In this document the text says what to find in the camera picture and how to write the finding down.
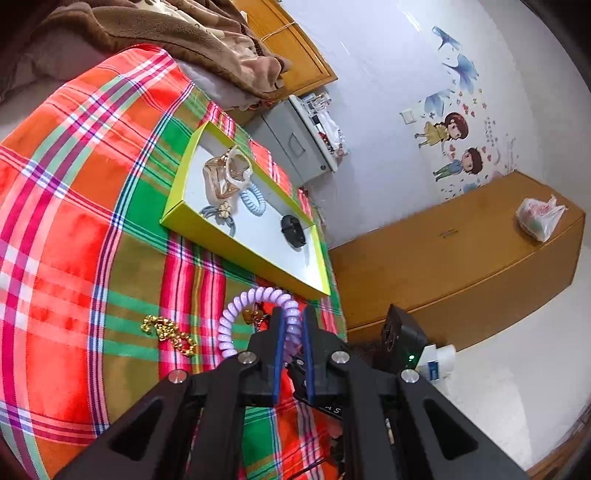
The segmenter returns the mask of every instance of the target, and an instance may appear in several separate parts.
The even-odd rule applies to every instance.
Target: white floor
[[[569,288],[458,352],[438,388],[528,469],[561,443],[591,399],[590,343],[591,249],[583,247]]]

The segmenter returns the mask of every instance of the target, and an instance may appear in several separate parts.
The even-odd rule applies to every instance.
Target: cabinet handle
[[[452,236],[455,235],[457,233],[457,230],[455,228],[450,228],[449,230],[440,233],[439,236],[443,237],[443,238],[447,238],[448,236]]]
[[[292,146],[291,146],[291,140],[295,140],[295,141],[297,142],[297,146],[298,146],[298,147],[300,147],[300,148],[299,148],[299,150],[300,150],[300,153],[296,153],[296,151],[295,151],[294,147],[292,147]],[[291,148],[291,151],[294,153],[294,155],[295,155],[296,157],[301,157],[301,156],[302,156],[302,155],[303,155],[303,154],[306,152],[306,149],[305,149],[304,147],[302,147],[302,146],[301,146],[301,143],[300,143],[300,141],[297,139],[297,137],[296,137],[295,133],[293,133],[293,132],[291,133],[291,135],[290,135],[290,139],[287,141],[287,144],[290,146],[290,148]]]

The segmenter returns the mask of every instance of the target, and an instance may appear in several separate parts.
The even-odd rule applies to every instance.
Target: blue spiral hair tie
[[[248,192],[252,192],[258,204],[252,200]],[[240,198],[244,202],[244,205],[246,205],[246,208],[248,208],[248,210],[253,215],[260,217],[263,213],[265,213],[265,210],[267,209],[267,201],[256,185],[251,184],[246,190],[242,190],[240,192]]]

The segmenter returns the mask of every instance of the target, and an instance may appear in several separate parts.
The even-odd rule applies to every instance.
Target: yellow-green box
[[[233,198],[234,238],[228,235],[228,227],[215,223],[215,218],[206,219],[199,214],[201,208],[209,205],[203,165],[233,145],[211,122],[195,131],[181,159],[160,223],[279,288],[310,300],[329,295],[318,227],[252,158],[249,157],[251,179],[267,200],[265,213],[257,217],[241,200]],[[304,228],[307,243],[300,249],[289,245],[281,233],[281,217],[288,213],[298,217]]]

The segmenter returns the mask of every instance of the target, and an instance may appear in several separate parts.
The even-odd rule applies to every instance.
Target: plaid bedsheet
[[[0,145],[0,427],[32,478],[53,477],[171,369],[217,366],[224,305],[267,285],[158,223],[189,137],[206,120],[250,149],[166,52],[136,46],[68,82]],[[322,326],[344,336],[329,273],[332,295],[314,304]],[[198,355],[143,334],[146,314],[178,322]],[[235,331],[245,348],[252,328],[238,320]],[[290,476],[328,454],[326,419],[282,381],[280,405],[247,411],[248,478]],[[327,464],[308,475],[336,476]]]

